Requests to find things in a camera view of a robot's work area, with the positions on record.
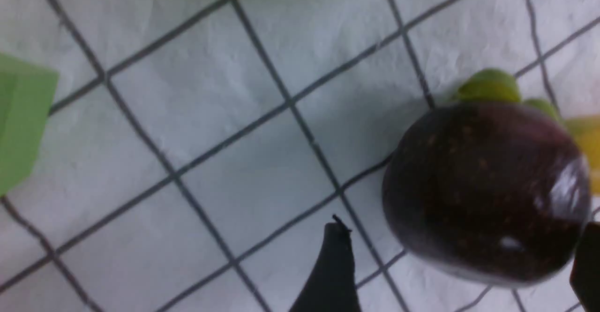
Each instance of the green calyx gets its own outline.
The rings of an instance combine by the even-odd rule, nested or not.
[[[559,124],[563,119],[556,107],[547,100],[531,98],[523,101],[517,80],[511,74],[497,68],[486,68],[469,78],[452,99],[465,101],[501,101],[506,103],[523,103],[553,118]]]
[[[515,77],[497,68],[487,68],[475,73],[458,88],[454,99],[458,101],[504,101],[520,103],[521,93]]]
[[[552,105],[545,99],[531,98],[523,101],[523,104],[538,109],[539,111],[542,111],[542,113],[551,117],[559,124],[563,123],[563,119],[556,107],[554,107],[554,105]]]

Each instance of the black grid line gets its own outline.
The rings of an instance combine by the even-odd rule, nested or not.
[[[398,8],[398,3],[396,0],[387,0],[390,9],[392,10],[392,15],[394,15],[394,20],[396,20],[396,24],[398,25],[398,29],[401,32],[402,40],[405,43],[406,51],[409,54],[409,58],[411,58],[411,65],[414,69],[414,73],[419,79],[419,85],[421,90],[423,91],[423,96],[429,105],[429,108],[435,107],[435,100],[433,100],[433,96],[431,95],[431,91],[429,90],[429,84],[427,83],[427,79],[425,78],[425,74],[423,73],[423,69],[420,67],[419,58],[414,51],[414,46],[412,45],[412,41],[409,38],[408,30],[405,28],[405,24],[402,21],[402,17],[400,17],[400,11]]]
[[[454,5],[454,3],[457,3],[459,1],[460,0],[444,0],[443,2],[431,7],[430,9],[428,9],[427,11],[422,13],[422,15],[419,15],[415,19],[407,22],[407,24],[405,25],[405,28],[407,30],[411,30],[412,28],[414,28],[414,26],[421,24],[426,19],[429,19],[433,15],[437,15],[438,12],[446,9],[447,7],[450,7],[451,5]]]
[[[113,86],[111,79],[107,79],[106,86],[109,89],[109,92],[111,93],[111,96],[113,97],[113,99],[117,102],[120,110],[126,116],[127,120],[133,127],[135,134],[137,134],[140,137],[140,139],[142,141],[144,141],[146,146],[148,146],[148,148],[152,151],[152,153],[161,162],[161,164],[163,165],[163,168],[167,171],[167,173],[173,177],[173,179],[174,179],[173,181],[175,182],[180,193],[183,195],[184,199],[186,199],[187,203],[191,206],[191,208],[195,211],[198,218],[204,224],[204,227],[206,227],[206,229],[208,230],[210,235],[212,235],[212,237],[216,240],[219,248],[225,254],[225,258],[227,258],[227,261],[229,261],[230,263],[233,263],[233,267],[234,267],[235,271],[238,273],[238,276],[240,276],[240,278],[242,279],[242,281],[244,282],[244,284],[246,285],[246,287],[248,288],[250,293],[255,297],[257,302],[261,305],[261,307],[266,312],[270,312],[269,306],[267,305],[266,301],[264,300],[262,295],[259,293],[259,291],[255,287],[255,285],[253,284],[252,280],[250,280],[249,276],[246,274],[246,272],[244,272],[244,270],[242,269],[242,267],[239,264],[234,263],[233,253],[227,246],[227,243],[225,243],[225,240],[223,239],[221,234],[218,232],[214,223],[210,220],[210,218],[208,218],[208,215],[206,214],[204,209],[201,207],[201,205],[198,203],[197,199],[195,199],[195,197],[191,194],[191,192],[189,192],[189,190],[186,187],[186,185],[184,184],[184,182],[179,178],[179,176],[175,175],[175,170],[174,170],[173,166],[167,160],[165,155],[158,149],[158,147],[152,141],[152,139],[150,139],[150,136],[144,131],[144,129],[142,128],[142,126],[139,123],[139,121],[137,120],[137,118],[135,118],[135,116],[133,115],[133,112],[131,112],[129,107],[126,105],[125,101],[122,99],[122,97],[120,96],[120,94],[118,93],[116,88]]]
[[[81,32],[77,30],[73,21],[67,16],[65,9],[63,9],[60,2],[58,0],[46,1],[54,10],[54,13],[56,14],[60,22],[65,26],[67,32],[73,37],[73,40],[75,41],[75,43],[77,43],[79,49],[82,50],[83,54],[85,55],[85,58],[90,62],[90,65],[92,65],[92,68],[94,69],[98,77],[102,77],[104,75],[104,71],[102,69],[102,66],[100,65],[100,62],[96,59],[96,57],[92,53],[92,49],[90,48],[90,46],[88,46],[86,41],[81,36]]]
[[[154,186],[151,186],[150,188],[148,188],[148,190],[137,195],[130,201],[127,201],[124,205],[118,207],[117,209],[113,210],[111,213],[109,213],[106,216],[104,216],[103,218],[101,218],[98,222],[92,224],[92,226],[88,227],[87,229],[84,229],[83,231],[81,231],[81,233],[79,233],[78,235],[75,235],[75,237],[69,239],[63,245],[56,248],[56,252],[58,254],[64,254],[65,252],[68,252],[69,250],[71,250],[71,248],[73,248],[73,246],[79,244],[84,239],[86,239],[87,237],[89,237],[90,235],[92,235],[93,233],[95,233],[96,231],[101,229],[102,227],[106,226],[110,222],[113,222],[114,220],[116,220],[116,218],[118,218],[119,216],[124,214],[127,210],[135,207],[136,205],[138,205],[145,199],[156,194],[159,190],[161,190],[162,188],[164,188],[165,186],[170,184],[172,182],[172,180],[173,180],[173,177],[171,177],[171,176],[167,176],[165,179],[160,180]]]
[[[2,295],[2,293],[4,293],[4,291],[6,291],[6,290],[10,289],[11,287],[17,285],[18,282],[21,282],[21,280],[27,278],[30,274],[36,272],[38,269],[40,269],[44,265],[50,263],[51,261],[52,261],[52,258],[50,256],[48,256],[48,255],[45,255],[43,258],[41,258],[38,261],[36,261],[36,263],[33,263],[32,265],[29,265],[23,271],[21,271],[21,272],[17,273],[16,275],[12,276],[9,280],[7,280],[2,285],[0,285],[0,295]]]
[[[250,41],[252,42],[253,46],[255,47],[255,50],[261,57],[261,61],[264,63],[267,71],[269,72],[270,76],[276,83],[276,86],[277,86],[279,92],[281,93],[281,95],[283,96],[283,98],[285,99],[285,101],[287,103],[291,103],[289,105],[289,107],[292,111],[292,114],[294,115],[294,118],[296,119],[296,122],[298,123],[298,126],[300,126],[300,129],[302,130],[302,132],[303,132],[304,136],[306,137],[308,143],[310,144],[313,152],[315,153],[317,160],[319,160],[321,167],[324,169],[325,173],[327,174],[328,178],[330,179],[330,182],[333,184],[336,191],[339,191],[339,198],[341,199],[346,210],[349,212],[352,222],[354,223],[354,226],[356,227],[358,233],[361,235],[362,239],[364,240],[367,247],[371,251],[371,256],[373,256],[373,258],[375,259],[375,262],[377,263],[377,265],[379,267],[383,267],[383,261],[381,259],[381,256],[379,256],[377,250],[375,250],[375,247],[373,246],[373,242],[371,242],[370,238],[368,237],[366,229],[364,228],[364,226],[362,226],[362,222],[360,222],[358,215],[356,214],[356,212],[352,208],[350,202],[346,198],[344,191],[340,189],[339,182],[338,182],[336,176],[334,175],[330,164],[326,160],[323,152],[321,151],[321,148],[319,148],[319,146],[316,144],[315,137],[314,137],[313,133],[310,131],[310,129],[308,128],[308,125],[307,125],[306,121],[304,120],[304,118],[302,117],[302,115],[300,114],[300,111],[298,111],[298,108],[292,102],[291,96],[289,94],[289,91],[287,90],[287,87],[285,87],[285,84],[283,84],[283,80],[281,79],[281,77],[279,77],[279,74],[277,73],[275,66],[273,65],[272,61],[268,57],[266,50],[264,49],[264,46],[262,45],[253,26],[251,25],[251,22],[249,21],[246,13],[244,12],[244,9],[242,8],[242,6],[240,5],[238,0],[231,0],[231,4],[233,5],[233,8],[235,9],[236,14],[238,15],[238,18],[244,25],[244,29],[246,30],[246,33],[247,33]],[[400,295],[398,288],[396,287],[396,284],[392,280],[391,276],[387,273],[387,271],[384,271],[384,275],[386,276],[386,280],[388,281],[388,284],[390,285],[390,288],[391,288],[392,292],[394,293],[396,299],[398,300],[399,304],[401,305],[403,310],[408,312],[409,311],[408,306],[406,305],[405,300]]]
[[[111,78],[105,74],[105,72],[103,71],[103,68],[99,64],[99,61],[96,58],[95,54],[92,52],[90,47],[84,41],[83,37],[81,37],[81,33],[77,30],[77,28],[75,28],[75,24],[73,24],[71,22],[66,11],[64,11],[64,9],[62,9],[60,4],[58,3],[58,0],[48,0],[48,2],[52,5],[55,13],[57,13],[59,18],[64,22],[65,27],[68,29],[68,31],[71,33],[71,35],[73,35],[73,37],[76,38],[78,45],[82,48],[88,61],[90,61],[90,63],[92,63],[92,66],[94,66],[94,68],[96,69],[98,76],[105,78],[105,87],[108,89],[109,93],[111,94],[111,97],[117,103],[118,107],[120,108],[120,111],[123,113],[124,116],[126,116],[128,122],[132,126],[135,134],[144,142],[144,144],[148,147],[148,149],[150,149],[150,151],[154,154],[154,156],[156,156],[156,158],[163,165],[163,168],[167,171],[167,173],[170,176],[173,176],[174,182],[177,185],[177,188],[180,190],[181,194],[184,196],[184,199],[186,199],[187,203],[192,207],[192,209],[197,214],[198,218],[201,220],[201,222],[207,228],[207,230],[212,235],[212,237],[216,240],[217,244],[219,245],[219,248],[225,254],[225,257],[227,258],[227,260],[229,262],[234,261],[231,250],[226,245],[226,243],[223,240],[223,238],[221,237],[221,235],[218,233],[214,224],[208,218],[208,215],[206,214],[206,212],[204,212],[204,210],[199,205],[197,200],[193,197],[191,192],[189,192],[189,190],[186,188],[186,186],[184,185],[182,180],[180,180],[180,178],[178,176],[174,175],[175,171],[174,171],[174,168],[172,167],[171,163],[167,160],[167,158],[164,156],[164,154],[162,152],[160,152],[160,150],[158,149],[156,144],[152,141],[152,139],[150,139],[150,137],[144,131],[144,129],[142,128],[142,126],[139,123],[139,121],[137,120],[137,118],[135,118],[135,116],[133,115],[133,113],[131,112],[129,107],[126,105],[125,101],[122,99],[122,97],[120,96],[120,94],[118,93],[116,88],[113,86]],[[53,260],[56,263],[57,267],[59,267],[61,269],[61,271],[64,273],[66,278],[68,278],[70,282],[76,283],[76,280],[73,277],[73,275],[67,271],[67,268],[64,267],[64,265],[62,265],[60,260],[58,260],[58,257],[54,258]],[[258,292],[258,290],[255,288],[255,285],[249,279],[248,275],[246,274],[246,272],[244,272],[242,267],[240,267],[240,265],[234,263],[234,268],[235,268],[236,272],[238,273],[238,276],[240,276],[240,278],[242,279],[242,281],[244,282],[244,284],[246,285],[246,287],[248,288],[250,293],[255,297],[257,302],[263,307],[263,309],[266,312],[270,312],[270,308],[267,306],[266,301],[261,296],[261,294]],[[81,290],[81,287],[78,287],[77,285],[74,285],[74,284],[73,284],[73,287],[77,291],[78,295],[80,295],[81,297],[83,297],[83,295],[85,295],[85,293]]]
[[[475,306],[477,306],[478,303],[480,303],[480,301],[482,301],[484,299],[484,297],[486,297],[486,295],[488,294],[489,291],[491,291],[492,288],[493,288],[493,286],[491,286],[491,285],[486,286],[486,288],[484,288],[484,290],[481,291],[480,295],[478,295],[474,301],[459,308],[458,310],[456,310],[454,312],[465,312],[465,311],[468,311],[468,310],[474,308]]]
[[[397,261],[399,261],[400,259],[402,259],[403,257],[405,257],[407,255],[407,253],[408,253],[407,250],[402,250],[399,254],[397,254],[396,256],[392,257],[392,259],[390,259],[387,263],[385,263],[383,265],[383,267],[380,267],[375,272],[373,272],[372,274],[369,274],[363,280],[361,280],[360,282],[358,282],[356,284],[356,290],[360,290],[360,288],[362,288],[363,286],[369,284],[369,282],[371,282],[373,279],[375,279],[379,275],[381,275],[384,272],[384,270],[389,269],[390,267],[392,267],[392,265],[396,264]]]
[[[571,306],[570,308],[567,308],[564,312],[573,312],[574,310],[578,309],[579,307],[581,307],[581,303],[577,303],[577,304]]]
[[[54,266],[58,269],[58,271],[60,271],[60,274],[62,274],[62,276],[67,280],[68,284],[71,286],[73,291],[75,291],[75,293],[77,294],[79,299],[81,299],[81,301],[84,303],[84,305],[88,306],[94,312],[102,312],[102,309],[83,290],[81,284],[79,284],[77,279],[75,279],[71,271],[67,269],[66,265],[64,265],[64,263],[56,255],[56,252],[52,248],[52,245],[50,244],[48,239],[46,239],[46,237],[36,227],[34,227],[30,222],[23,218],[23,216],[21,216],[19,212],[17,212],[17,209],[15,209],[15,207],[13,207],[13,205],[8,201],[8,197],[6,197],[5,195],[0,197],[0,204],[2,204],[4,209],[6,209],[6,212],[8,212],[8,215],[11,216],[11,218],[13,218],[13,220],[17,222],[17,224],[19,224],[23,229],[25,229],[33,238],[35,238],[39,242],[39,245],[41,245],[41,247],[46,252],[47,256],[51,259]],[[43,261],[38,261],[36,264],[38,264],[39,267],[42,267],[43,263]]]
[[[357,182],[359,182],[363,178],[367,177],[368,175],[371,175],[372,173],[375,173],[376,171],[379,171],[380,169],[384,168],[388,164],[388,162],[390,162],[390,159],[391,159],[391,156],[388,156],[383,161],[381,161],[381,162],[379,162],[379,163],[377,163],[377,164],[375,164],[375,165],[373,165],[373,166],[365,169],[364,171],[356,174],[356,176],[354,176],[353,178],[351,178],[350,180],[348,180],[346,183],[344,183],[341,186],[341,189],[347,190],[348,188],[350,188],[351,186],[353,186],[354,184],[356,184]],[[268,235],[268,237],[264,238],[261,242],[258,242],[253,247],[251,247],[248,250],[246,250],[245,252],[243,252],[240,256],[238,256],[236,259],[234,259],[234,261],[232,261],[232,262],[228,263],[227,265],[225,265],[225,266],[217,269],[214,273],[208,275],[206,278],[203,278],[202,280],[200,280],[199,282],[197,282],[193,286],[191,286],[188,289],[184,290],[182,293],[180,293],[179,295],[177,295],[176,297],[174,297],[173,299],[171,299],[167,304],[165,304],[165,306],[163,306],[160,309],[160,311],[165,311],[163,308],[165,308],[166,306],[172,307],[175,304],[177,304],[179,301],[182,301],[183,299],[185,299],[189,295],[195,293],[195,291],[200,290],[203,286],[205,286],[206,284],[210,283],[210,280],[207,280],[208,278],[215,279],[215,278],[218,277],[217,274],[221,274],[224,271],[226,271],[227,269],[229,269],[230,267],[233,267],[234,263],[239,264],[242,261],[246,260],[248,257],[252,256],[254,253],[256,253],[260,249],[262,249],[265,246],[267,246],[268,244],[270,244],[277,237],[283,235],[283,233],[285,233],[286,231],[288,231],[292,227],[294,227],[297,224],[299,224],[300,222],[304,221],[306,218],[308,218],[309,216],[311,216],[315,212],[319,211],[320,209],[322,209],[323,207],[325,207],[329,203],[332,203],[332,201],[334,199],[336,199],[337,197],[338,197],[338,193],[337,192],[334,192],[331,195],[328,195],[327,197],[325,197],[325,199],[323,199],[322,201],[320,201],[316,205],[313,205],[312,207],[310,207],[309,209],[305,210],[304,212],[302,212],[301,214],[299,214],[295,218],[291,219],[289,222],[283,224],[283,226],[281,226],[280,228],[276,229],[276,231],[274,231],[273,233],[271,233],[270,235]],[[403,257],[403,253],[399,254],[398,256],[396,256],[394,258],[396,260],[398,260],[401,257]],[[390,267],[395,262],[396,262],[395,260],[394,261],[390,261],[390,263],[388,263],[388,265],[386,265],[386,266]],[[374,274],[369,275],[369,277],[372,276],[373,278],[375,278],[375,276],[377,276],[377,274],[380,274],[381,271],[382,271],[381,269],[378,269]]]
[[[529,22],[531,23],[531,39],[533,41],[533,47],[535,49],[535,54],[540,60],[540,68],[542,70],[542,81],[544,82],[544,89],[546,90],[546,94],[550,98],[552,104],[559,109],[559,104],[556,100],[555,92],[552,90],[552,86],[550,84],[550,79],[548,78],[548,69],[546,68],[546,61],[542,59],[542,49],[540,46],[540,37],[538,35],[538,20],[536,19],[535,7],[533,6],[532,0],[525,0],[525,6],[527,7],[527,13],[529,15]]]
[[[251,124],[244,127],[242,130],[238,131],[234,135],[231,135],[227,139],[221,141],[219,144],[210,148],[209,150],[207,150],[205,153],[201,154],[197,158],[189,161],[189,163],[187,163],[186,165],[184,165],[183,167],[178,169],[178,171],[175,173],[175,175],[177,175],[177,176],[184,175],[190,169],[193,169],[193,168],[197,167],[198,165],[202,164],[204,161],[215,156],[221,150],[224,150],[228,146],[232,145],[234,142],[237,142],[240,139],[242,139],[243,137],[246,137],[246,135],[252,133],[255,129],[259,128],[260,126],[262,126],[263,124],[265,124],[266,122],[271,120],[272,118],[283,113],[284,111],[287,111],[288,108],[289,108],[289,105],[287,103],[283,103],[283,104],[277,106],[276,108],[272,109],[271,111],[268,111],[268,113],[264,114],[260,118],[257,118],[257,120],[251,122]]]
[[[411,30],[412,28],[414,28],[415,26],[417,26],[421,22],[424,22],[426,19],[429,19],[435,13],[437,13],[439,11],[442,11],[442,10],[450,7],[451,5],[453,5],[454,3],[458,2],[458,1],[459,0],[444,0],[443,2],[441,2],[441,3],[439,3],[439,4],[435,5],[435,6],[433,6],[431,9],[427,10],[422,15],[416,17],[411,22],[408,22],[406,24],[406,26],[405,26],[406,32],[408,32],[409,30]],[[189,28],[193,27],[198,22],[202,21],[203,19],[206,19],[206,17],[209,17],[213,12],[217,11],[218,8],[215,8],[216,5],[218,5],[220,7],[221,6],[221,0],[218,0],[217,2],[210,4],[208,7],[205,7],[204,9],[202,9],[201,11],[199,11],[196,15],[194,15],[190,19],[184,21],[182,24],[180,24],[179,26],[177,26],[173,31],[168,32],[166,35],[164,35],[161,38],[157,39],[156,41],[150,43],[149,45],[147,45],[143,49],[141,49],[138,52],[136,52],[135,54],[131,55],[130,57],[122,60],[120,63],[116,64],[114,67],[108,69],[106,75],[109,76],[109,77],[112,77],[115,74],[122,72],[127,67],[130,67],[131,65],[135,64],[136,62],[139,62],[140,60],[142,60],[146,56],[152,54],[154,51],[158,50],[160,47],[162,47],[163,45],[167,44],[169,42],[168,40],[175,39],[178,35],[182,34],[186,30],[188,30]],[[317,79],[314,83],[312,83],[309,86],[307,86],[306,88],[304,88],[300,93],[298,93],[292,99],[294,101],[296,101],[296,102],[299,101],[300,99],[302,99],[305,96],[307,96],[309,93],[311,93],[313,90],[315,90],[319,86],[322,86],[326,82],[328,82],[328,81],[334,79],[335,77],[337,77],[337,75],[339,75],[339,74],[347,71],[348,69],[354,67],[355,65],[357,65],[358,63],[360,63],[362,60],[368,58],[372,54],[375,54],[380,49],[383,49],[385,46],[387,46],[388,44],[392,43],[392,41],[394,41],[397,38],[401,37],[401,35],[402,35],[402,32],[400,32],[399,30],[393,32],[392,34],[390,34],[387,37],[385,37],[382,41],[378,42],[375,45],[370,46],[368,49],[364,50],[363,52],[361,52],[360,54],[358,54],[354,58],[348,60],[346,63],[343,63],[342,65],[340,65],[339,67],[333,69],[332,71],[330,71],[329,73],[327,73],[323,77]],[[67,105],[69,105],[72,102],[75,102],[77,99],[81,98],[82,96],[84,96],[85,94],[87,94],[93,88],[96,88],[96,87],[97,87],[97,85],[96,86],[87,86],[86,85],[86,86],[80,88],[77,92],[74,92],[72,96],[67,97],[64,101],[59,101],[57,103],[57,106],[53,107],[53,108],[56,108],[56,109],[51,113],[51,115],[54,114],[54,113],[56,113],[60,109],[64,109],[64,107],[66,107]]]
[[[575,41],[577,38],[581,37],[582,35],[586,34],[590,30],[598,26],[598,24],[600,24],[600,16],[596,17],[596,19],[592,20],[591,22],[588,22],[588,24],[585,24],[584,26],[579,28],[578,30],[576,30],[576,32],[570,34],[570,36],[566,37],[563,41],[549,49],[548,52],[544,53],[542,57],[538,58],[537,60],[534,60],[529,65],[520,69],[517,73],[515,73],[515,76],[521,77],[522,75],[525,75],[527,72],[536,68],[542,60],[547,60],[551,56],[557,54],[558,51],[562,50],[564,47]]]
[[[78,90],[76,90],[75,92],[69,94],[69,96],[67,96],[66,98],[64,98],[64,99],[58,101],[57,103],[55,103],[54,105],[52,105],[52,107],[50,107],[50,111],[48,112],[48,116],[52,116],[56,112],[60,111],[61,109],[64,109],[68,105],[71,105],[71,103],[75,102],[82,96],[85,96],[86,94],[91,92],[94,88],[98,87],[100,84],[102,84],[103,81],[104,81],[104,79],[102,77],[94,78],[92,81],[85,84],[83,87],[81,87]]]
[[[517,302],[519,312],[527,312],[527,310],[525,309],[525,305],[523,305],[523,301],[521,301],[521,296],[519,295],[519,292],[516,289],[510,290],[510,292],[512,293],[512,297],[514,297],[515,301]]]
[[[173,299],[171,299],[170,301],[168,301],[165,305],[159,307],[155,312],[165,312],[165,311],[168,311],[173,306],[177,305],[177,303],[179,303],[180,301],[186,299],[187,297],[189,297],[193,293],[195,293],[198,290],[200,290],[202,287],[206,286],[207,284],[209,284],[213,280],[216,280],[217,278],[219,278],[219,276],[221,276],[223,273],[225,273],[231,267],[233,267],[233,265],[231,263],[228,263],[228,264],[223,265],[222,267],[219,267],[215,272],[212,272],[212,274],[206,276],[205,278],[202,278],[202,280],[200,280],[196,284],[193,284],[192,286],[190,286],[186,290],[184,290],[182,293],[180,293],[180,294],[176,295],[175,297],[173,297]]]

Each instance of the table surface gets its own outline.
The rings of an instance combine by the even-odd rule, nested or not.
[[[337,214],[365,312],[583,312],[570,267],[511,291],[420,263],[380,186],[479,69],[597,113],[598,6],[0,0],[0,52],[60,72],[36,167],[0,201],[0,310],[286,311]]]

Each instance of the mangosteen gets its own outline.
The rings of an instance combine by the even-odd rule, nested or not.
[[[414,255],[463,278],[529,286],[568,263],[591,218],[587,162],[533,107],[449,105],[399,142],[383,208]]]

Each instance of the black object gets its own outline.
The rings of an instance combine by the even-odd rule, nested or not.
[[[600,226],[589,223],[575,253],[570,285],[587,312],[600,312]]]
[[[351,230],[337,216],[325,225],[321,252],[291,312],[360,312]]]
[[[383,207],[416,256],[519,287],[571,259],[591,194],[585,159],[551,118],[520,104],[460,103],[405,133],[384,176]]]

